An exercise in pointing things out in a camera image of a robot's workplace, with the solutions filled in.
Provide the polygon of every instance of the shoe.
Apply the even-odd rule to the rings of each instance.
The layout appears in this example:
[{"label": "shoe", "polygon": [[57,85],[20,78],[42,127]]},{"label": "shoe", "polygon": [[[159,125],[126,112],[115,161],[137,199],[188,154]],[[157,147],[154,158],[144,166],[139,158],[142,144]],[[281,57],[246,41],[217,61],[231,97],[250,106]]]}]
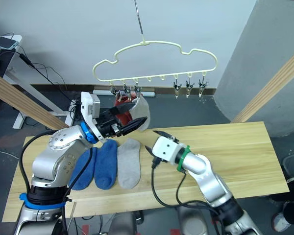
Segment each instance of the shoe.
[{"label": "shoe", "polygon": [[288,221],[286,221],[282,212],[273,216],[272,228],[276,232],[283,232],[287,230],[290,226],[291,224]]}]

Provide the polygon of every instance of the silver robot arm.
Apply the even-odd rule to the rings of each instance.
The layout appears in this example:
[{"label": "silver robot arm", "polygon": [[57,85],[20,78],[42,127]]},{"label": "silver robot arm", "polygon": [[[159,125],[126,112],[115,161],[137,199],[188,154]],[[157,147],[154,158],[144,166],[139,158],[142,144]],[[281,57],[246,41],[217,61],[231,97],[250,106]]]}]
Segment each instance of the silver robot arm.
[{"label": "silver robot arm", "polygon": [[59,235],[62,234],[61,208],[64,196],[78,158],[94,143],[105,142],[105,138],[126,135],[141,126],[146,117],[120,126],[117,114],[133,107],[124,103],[102,113],[100,101],[94,94],[82,92],[81,112],[85,122],[55,132],[46,149],[34,160],[29,192],[22,193],[24,200],[17,221],[15,235]]},{"label": "silver robot arm", "polygon": [[189,146],[168,133],[155,131],[161,135],[153,148],[147,150],[163,161],[178,165],[177,170],[187,170],[196,180],[207,203],[222,215],[225,231],[230,235],[262,235],[246,211],[242,210],[233,194],[213,172],[210,161],[203,155],[194,154]]}]

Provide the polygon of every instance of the gray floor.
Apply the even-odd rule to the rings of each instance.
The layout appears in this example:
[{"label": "gray floor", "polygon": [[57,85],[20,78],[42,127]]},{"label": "gray floor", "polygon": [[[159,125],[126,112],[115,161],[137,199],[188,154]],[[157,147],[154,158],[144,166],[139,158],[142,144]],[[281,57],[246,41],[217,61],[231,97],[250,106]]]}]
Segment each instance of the gray floor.
[{"label": "gray floor", "polygon": [[[46,92],[44,94],[63,109],[69,103],[60,94],[54,92]],[[74,97],[73,93],[68,93],[68,95],[72,98]],[[114,101],[112,96],[101,96],[100,100],[102,108],[111,107]],[[156,98],[147,98],[147,100],[151,111],[150,128],[229,122],[216,107],[212,96],[206,96],[199,101],[197,95],[191,95],[188,99],[186,97],[175,99],[173,95],[158,95]],[[12,126],[16,116],[16,110],[0,101],[0,151],[18,156],[25,137],[45,131],[45,127],[40,124],[35,127],[24,125],[21,130],[14,130]],[[28,124],[36,123],[30,118],[26,120]],[[285,156],[294,153],[294,133],[283,138],[272,138],[271,140],[280,161]],[[14,223],[1,223],[1,219],[16,165],[16,159],[0,154],[0,235],[11,234],[14,226]],[[289,162],[289,169],[294,175],[294,159]],[[248,211],[264,234],[278,234],[271,229],[271,217],[279,211],[276,205],[270,203],[265,197],[239,199],[239,202]],[[138,231],[141,235],[169,235],[170,229],[179,228],[175,210],[154,209],[146,210],[144,213],[145,221],[142,225],[138,226]],[[104,216],[103,224],[105,227],[103,231],[108,230],[111,216]],[[93,233],[97,233],[99,229],[98,216],[87,222],[81,218],[78,218],[76,221],[80,227],[83,224],[91,224],[91,232]],[[76,234],[75,228],[72,225],[70,234]],[[294,235],[294,226],[280,234]]]}]

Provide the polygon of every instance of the blue ring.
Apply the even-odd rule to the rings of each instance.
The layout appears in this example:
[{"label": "blue ring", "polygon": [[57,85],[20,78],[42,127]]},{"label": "blue ring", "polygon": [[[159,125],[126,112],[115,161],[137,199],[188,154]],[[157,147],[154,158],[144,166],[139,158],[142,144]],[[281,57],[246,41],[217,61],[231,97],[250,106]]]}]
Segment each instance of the blue ring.
[{"label": "blue ring", "polygon": [[80,123],[80,126],[83,130],[83,132],[86,135],[86,139],[90,142],[90,143],[97,143],[95,137],[89,132],[88,127],[86,125],[86,123],[83,121]]},{"label": "blue ring", "polygon": [[25,192],[20,194],[20,199],[25,202],[25,205],[31,209],[36,210],[48,210],[48,209],[56,209],[65,206],[65,202],[58,203],[58,204],[52,204],[52,205],[36,205],[29,202],[27,195]]}]

